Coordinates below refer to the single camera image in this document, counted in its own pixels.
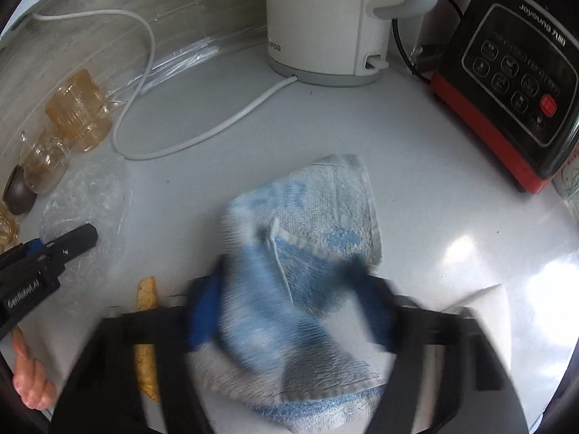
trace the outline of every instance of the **power cord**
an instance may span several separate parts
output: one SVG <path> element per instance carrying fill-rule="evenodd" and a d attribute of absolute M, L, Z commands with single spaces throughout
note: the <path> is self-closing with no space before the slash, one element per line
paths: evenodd
<path fill-rule="evenodd" d="M 462 20 L 462 18 L 464 18 L 464 13 L 462 12 L 462 9 L 460 9 L 460 6 L 458 6 L 458 3 L 456 3 L 456 1 L 454 1 L 454 0 L 446 0 L 446 1 L 448 1 L 448 3 L 450 3 L 452 5 L 452 7 L 456 11 L 456 14 Z"/>
<path fill-rule="evenodd" d="M 446 1 L 448 1 L 452 5 L 452 7 L 456 11 L 456 14 L 462 20 L 462 18 L 464 17 L 464 13 L 460 9 L 460 6 L 458 6 L 456 1 L 454 1 L 454 0 L 446 0 Z M 398 51 L 400 52 L 400 57 L 402 57 L 402 61 L 404 62 L 404 64 L 408 67 L 408 69 L 410 70 L 410 72 L 413 75 L 418 77 L 418 79 L 420 81 L 423 81 L 426 84 L 430 84 L 430 80 L 427 77 L 425 77 L 424 75 L 422 75 L 421 72 L 416 70 L 415 66 L 412 65 L 412 62 L 410 62 L 410 59 L 408 58 L 406 51 L 404 50 L 404 46 L 402 45 L 402 40 L 400 39 L 400 31 L 398 30 L 398 19 L 392 20 L 392 32 L 394 33 L 394 42 L 396 42 L 396 47 L 398 48 Z"/>
<path fill-rule="evenodd" d="M 137 84 L 137 88 L 135 88 L 135 91 L 132 93 L 131 97 L 128 99 L 123 110 L 121 111 L 121 113 L 119 115 L 119 119 L 118 119 L 117 123 L 115 124 L 115 126 L 113 127 L 112 135 L 111 135 L 113 147 L 115 148 L 115 150 L 119 154 L 124 156 L 126 159 L 143 161 L 143 160 L 147 160 L 147 159 L 162 158 L 162 157 L 166 157 L 166 156 L 172 155 L 174 153 L 180 152 L 184 149 L 188 149 L 188 148 L 192 147 L 193 145 L 197 145 L 198 143 L 201 143 L 202 141 L 205 141 L 205 140 L 217 135 L 219 132 L 224 131 L 225 129 L 227 129 L 227 127 L 230 127 L 231 125 L 236 123 L 239 119 L 242 119 L 247 114 L 249 114 L 251 111 L 253 111 L 256 107 L 258 107 L 265 100 L 267 100 L 267 98 L 270 98 L 277 91 L 280 91 L 280 89 L 284 88 L 285 86 L 290 85 L 290 84 L 297 81 L 297 77 L 295 77 L 295 76 L 281 80 L 280 82 L 274 84 L 271 88 L 269 88 L 261 96 L 254 99 L 251 103 L 249 103 L 247 106 L 245 106 L 240 111 L 236 112 L 234 115 L 232 115 L 231 117 L 226 119 L 221 124 L 213 127 L 212 129 L 209 129 L 208 131 L 206 131 L 200 135 L 197 135 L 196 137 L 194 137 L 190 140 L 184 141 L 183 143 L 180 143 L 180 144 L 174 145 L 172 147 L 162 149 L 162 150 L 159 150 L 158 152 L 153 152 L 153 153 L 137 154 L 137 153 L 123 152 L 123 150 L 119 147 L 119 138 L 118 138 L 119 128 L 121 126 L 121 123 L 123 122 L 125 115 L 127 114 L 128 110 L 131 108 L 132 103 L 135 101 L 135 98 L 137 98 L 139 93 L 142 91 L 143 85 L 147 81 L 147 78 L 149 77 L 149 74 L 151 73 L 151 69 L 153 68 L 153 63 L 155 61 L 156 42 L 155 42 L 155 34 L 153 33 L 151 26 L 149 25 L 149 23 L 147 23 L 146 20 L 144 20 L 143 17 L 139 16 L 136 13 L 133 13 L 130 11 L 125 11 L 123 9 L 96 9 L 94 11 L 83 11 L 83 12 L 79 12 L 79 13 L 61 14 L 61 15 L 54 15 L 54 16 L 45 16 L 45 15 L 41 15 L 38 13 L 32 14 L 32 17 L 37 21 L 76 20 L 77 18 L 87 18 L 87 17 L 92 17 L 92 16 L 125 16 L 128 18 L 132 18 L 132 19 L 138 21 L 141 25 L 143 25 L 143 27 L 147 30 L 147 32 L 149 34 L 151 51 L 149 54 L 149 61 L 147 62 L 147 67 L 145 68 L 145 71 L 143 73 L 143 76 L 141 77 L 141 80 Z"/>

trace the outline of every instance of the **cup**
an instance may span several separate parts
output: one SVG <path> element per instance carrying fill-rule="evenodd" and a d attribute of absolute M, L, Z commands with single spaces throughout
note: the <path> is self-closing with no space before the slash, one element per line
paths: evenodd
<path fill-rule="evenodd" d="M 22 140 L 20 166 L 24 170 L 24 183 L 36 194 L 52 191 L 68 168 L 68 146 L 50 128 L 42 129 L 33 141 L 22 133 Z"/>
<path fill-rule="evenodd" d="M 0 253 L 14 246 L 18 239 L 18 224 L 14 216 L 0 203 Z"/>
<path fill-rule="evenodd" d="M 83 152 L 98 146 L 112 128 L 106 97 L 87 69 L 76 72 L 57 89 L 45 112 L 60 136 Z"/>

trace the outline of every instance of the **human hand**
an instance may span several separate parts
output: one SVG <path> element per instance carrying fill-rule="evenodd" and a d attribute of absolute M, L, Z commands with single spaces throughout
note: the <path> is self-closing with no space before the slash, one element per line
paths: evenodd
<path fill-rule="evenodd" d="M 16 326 L 12 330 L 12 348 L 16 354 L 14 364 L 14 389 L 31 410 L 44 410 L 56 400 L 56 387 L 46 380 L 42 364 L 30 355 L 30 348 L 24 341 L 24 334 Z"/>

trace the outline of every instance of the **electric kettle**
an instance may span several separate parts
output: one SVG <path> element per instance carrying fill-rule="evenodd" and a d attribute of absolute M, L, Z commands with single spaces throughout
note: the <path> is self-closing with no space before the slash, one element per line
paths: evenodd
<path fill-rule="evenodd" d="M 271 67 L 299 81 L 363 85 L 387 68 L 391 20 L 430 11 L 438 0 L 267 0 Z"/>

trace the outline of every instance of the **towel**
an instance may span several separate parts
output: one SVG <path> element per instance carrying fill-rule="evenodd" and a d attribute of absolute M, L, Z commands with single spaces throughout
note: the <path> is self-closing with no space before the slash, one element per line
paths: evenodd
<path fill-rule="evenodd" d="M 350 260 L 360 256 L 370 269 L 381 262 L 361 160 L 326 157 L 242 194 L 222 228 L 227 263 L 204 303 L 207 314 L 218 302 L 216 336 L 192 338 L 196 383 L 299 434 L 370 416 L 383 374 L 322 325 L 352 291 Z"/>

